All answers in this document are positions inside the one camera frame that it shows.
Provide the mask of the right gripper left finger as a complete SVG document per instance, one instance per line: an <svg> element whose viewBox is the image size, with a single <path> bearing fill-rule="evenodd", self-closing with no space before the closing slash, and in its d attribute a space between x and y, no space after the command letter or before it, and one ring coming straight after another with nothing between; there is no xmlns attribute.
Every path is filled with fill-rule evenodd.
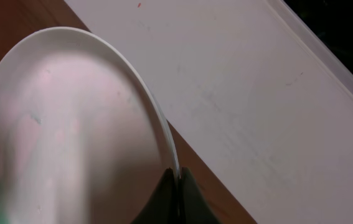
<svg viewBox="0 0 353 224"><path fill-rule="evenodd" d="M144 208L132 224L174 224L178 221L178 196L173 170L164 171Z"/></svg>

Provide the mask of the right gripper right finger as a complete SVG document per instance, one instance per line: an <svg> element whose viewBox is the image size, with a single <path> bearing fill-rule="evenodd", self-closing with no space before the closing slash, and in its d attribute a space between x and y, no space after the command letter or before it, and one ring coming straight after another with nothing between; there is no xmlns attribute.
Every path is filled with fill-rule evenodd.
<svg viewBox="0 0 353 224"><path fill-rule="evenodd" d="M190 169L181 169L181 220L185 224L220 224Z"/></svg>

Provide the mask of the white plate back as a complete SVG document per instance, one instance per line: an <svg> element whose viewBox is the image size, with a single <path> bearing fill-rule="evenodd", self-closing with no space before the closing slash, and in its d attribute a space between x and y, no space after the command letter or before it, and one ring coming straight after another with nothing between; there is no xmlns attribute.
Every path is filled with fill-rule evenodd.
<svg viewBox="0 0 353 224"><path fill-rule="evenodd" d="M46 28L0 61L0 223L131 223L165 172L167 121L108 42Z"/></svg>

